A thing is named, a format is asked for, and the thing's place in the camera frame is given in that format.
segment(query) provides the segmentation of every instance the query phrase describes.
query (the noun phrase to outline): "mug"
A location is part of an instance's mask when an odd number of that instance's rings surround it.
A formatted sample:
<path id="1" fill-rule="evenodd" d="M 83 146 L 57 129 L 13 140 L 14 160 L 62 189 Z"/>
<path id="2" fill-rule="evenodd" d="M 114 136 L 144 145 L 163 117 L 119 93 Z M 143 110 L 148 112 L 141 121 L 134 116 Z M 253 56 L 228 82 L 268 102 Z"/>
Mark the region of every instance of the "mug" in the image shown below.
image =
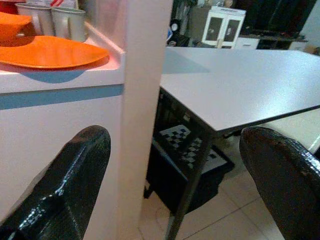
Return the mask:
<path id="1" fill-rule="evenodd" d="M 29 3 L 16 3 L 15 5 L 20 15 L 32 16 L 36 35 L 55 35 L 50 7 Z"/>
<path id="2" fill-rule="evenodd" d="M 85 11 L 69 7 L 53 7 L 51 11 L 57 37 L 78 42 L 86 40 Z"/>

